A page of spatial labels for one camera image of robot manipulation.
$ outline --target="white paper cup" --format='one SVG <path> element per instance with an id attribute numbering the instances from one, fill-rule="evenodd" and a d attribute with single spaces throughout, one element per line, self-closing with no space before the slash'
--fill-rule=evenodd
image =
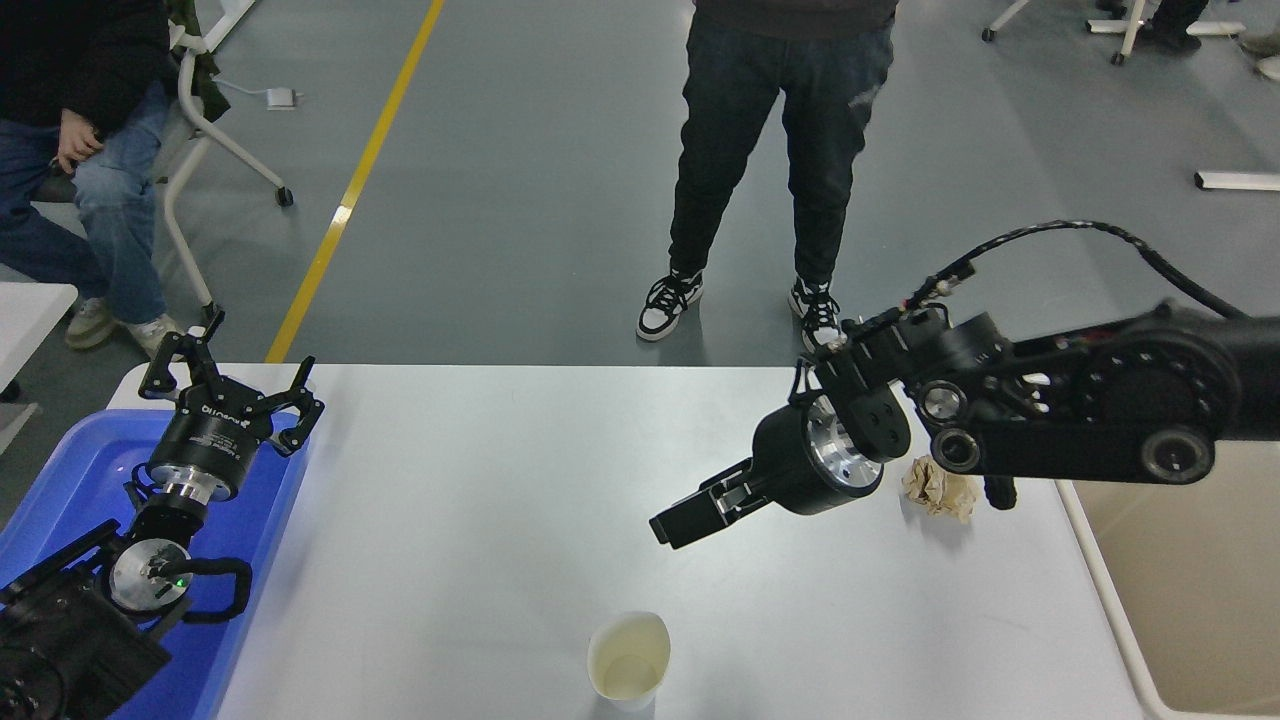
<path id="1" fill-rule="evenodd" d="M 667 624 L 653 612 L 623 612 L 591 635 L 586 674 L 595 692 L 632 712 L 653 702 L 671 660 Z"/>

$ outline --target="sneaker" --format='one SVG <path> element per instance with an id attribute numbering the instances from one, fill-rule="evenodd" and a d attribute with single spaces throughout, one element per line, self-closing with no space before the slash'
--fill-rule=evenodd
<path id="1" fill-rule="evenodd" d="M 840 305 L 831 299 L 831 283 L 806 283 L 796 278 L 787 301 L 791 311 L 800 318 L 800 340 L 809 352 L 845 337 L 840 332 Z"/>
<path id="2" fill-rule="evenodd" d="M 72 350 L 88 350 L 111 337 L 115 318 L 106 306 L 105 297 L 90 297 L 81 302 L 67 325 L 67 346 Z"/>
<path id="3" fill-rule="evenodd" d="M 1257 58 L 1280 55 L 1280 29 L 1267 35 L 1251 35 L 1240 38 L 1240 49 Z"/>
<path id="4" fill-rule="evenodd" d="M 147 357 L 156 356 L 156 351 L 160 350 L 160 342 L 164 340 L 165 334 L 182 333 L 182 331 L 178 329 L 178 323 L 174 323 L 173 318 L 169 315 L 160 315 L 150 323 L 120 324 L 129 331 L 129 334 L 133 336 L 133 340 L 142 346 L 142 350 L 147 351 Z"/>
<path id="5" fill-rule="evenodd" d="M 680 323 L 680 314 L 689 310 L 689 306 L 698 302 L 701 296 L 701 270 L 698 270 L 692 277 L 672 270 L 671 274 L 653 283 L 653 287 L 649 288 L 644 310 L 640 311 L 640 322 L 636 323 L 636 334 L 648 342 L 657 342 L 667 337 Z"/>
<path id="6" fill-rule="evenodd" d="M 1185 31 L 1179 32 L 1157 29 L 1151 23 L 1142 23 L 1142 27 L 1138 28 L 1138 37 L 1135 42 L 1138 45 L 1156 47 L 1170 55 L 1190 55 L 1201 47 L 1199 38 L 1193 35 L 1187 35 Z"/>

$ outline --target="white chair leg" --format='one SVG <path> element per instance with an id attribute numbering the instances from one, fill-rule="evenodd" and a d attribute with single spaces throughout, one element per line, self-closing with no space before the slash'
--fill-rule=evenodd
<path id="1" fill-rule="evenodd" d="M 1280 173 L 1196 173 L 1201 190 L 1261 190 L 1280 192 Z"/>
<path id="2" fill-rule="evenodd" d="M 1133 44 L 1138 40 L 1138 28 L 1142 27 L 1142 12 L 1147 8 L 1147 0 L 1134 0 L 1129 10 L 1129 22 L 1124 28 L 1124 42 L 1120 51 L 1111 56 L 1112 65 L 1123 65 L 1125 59 L 1133 54 Z"/>
<path id="3" fill-rule="evenodd" d="M 274 184 L 278 191 L 276 201 L 280 205 L 292 205 L 292 200 L 289 202 L 283 201 L 284 197 L 283 193 L 287 192 L 288 188 L 284 187 L 284 181 L 280 179 L 280 176 L 273 173 L 270 168 L 260 163 L 257 158 L 250 155 L 247 150 L 244 150 L 234 140 L 228 137 L 225 132 L 218 129 L 218 127 L 215 127 L 214 123 L 206 120 L 204 114 L 201 114 L 201 111 L 196 108 L 196 102 L 191 96 L 191 79 L 195 77 L 195 74 L 196 74 L 196 51 L 187 50 L 187 54 L 183 55 L 182 64 L 179 65 L 178 69 L 178 104 L 182 108 L 182 114 L 186 115 L 188 120 L 191 120 L 191 124 L 200 128 L 206 136 L 214 138 L 219 145 L 229 150 L 233 155 L 239 158 L 246 165 L 253 168 L 253 170 L 256 170 L 260 176 L 266 178 L 268 182 Z"/>
<path id="4" fill-rule="evenodd" d="M 1010 19 L 1012 19 L 1014 15 L 1020 13 L 1021 9 L 1025 8 L 1028 3 L 1030 3 L 1030 0 L 1015 0 L 1014 4 L 1010 5 L 1007 10 L 1001 13 L 1000 17 L 996 18 L 993 23 L 991 23 L 989 26 L 986 27 L 986 29 L 982 31 L 982 38 L 986 40 L 987 42 L 995 40 L 996 33 L 1000 32 L 1000 28 L 1005 27 L 1005 23 L 1007 23 Z"/>
<path id="5" fill-rule="evenodd" d="M 206 307 L 206 311 L 214 305 L 214 296 L 209 292 L 209 284 L 205 283 L 205 277 L 200 273 L 200 268 L 196 265 L 196 258 L 191 254 L 191 246 L 187 243 L 187 237 L 182 233 L 182 228 L 178 227 L 178 217 L 174 213 L 174 208 L 178 204 L 178 196 L 187 186 L 187 181 L 191 179 L 191 174 L 196 170 L 196 165 L 204 160 L 205 152 L 209 151 L 210 142 L 212 141 L 209 140 L 209 136 L 201 136 L 196 140 L 196 145 L 182 159 L 178 169 L 169 176 L 169 183 L 165 187 L 163 201 L 164 224 L 169 228 L 169 237 L 173 238 L 173 247 L 178 252 L 178 260 L 187 272 L 187 277 L 191 279 L 192 288 L 196 291 L 196 297 L 200 300 L 200 304 Z"/>

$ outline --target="brown crumpled paper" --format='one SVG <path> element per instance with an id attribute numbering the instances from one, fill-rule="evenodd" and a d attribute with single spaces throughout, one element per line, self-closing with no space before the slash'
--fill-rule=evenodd
<path id="1" fill-rule="evenodd" d="M 968 475 L 956 475 L 942 469 L 932 457 L 916 457 L 902 477 L 906 497 L 919 502 L 929 515 L 946 512 L 961 523 L 973 515 L 978 501 L 978 483 Z"/>

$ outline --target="black and white sneaker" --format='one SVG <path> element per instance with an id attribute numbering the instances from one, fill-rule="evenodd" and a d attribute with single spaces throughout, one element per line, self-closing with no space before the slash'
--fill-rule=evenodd
<path id="1" fill-rule="evenodd" d="M 840 305 L 831 299 L 831 283 L 814 284 L 796 278 L 787 301 L 800 318 L 800 340 L 809 352 L 845 337 L 840 332 Z"/>
<path id="2" fill-rule="evenodd" d="M 692 277 L 672 270 L 649 288 L 644 310 L 640 311 L 640 320 L 636 323 L 636 334 L 648 342 L 667 337 L 680 323 L 680 314 L 689 310 L 689 306 L 698 302 L 701 296 L 701 270 Z"/>

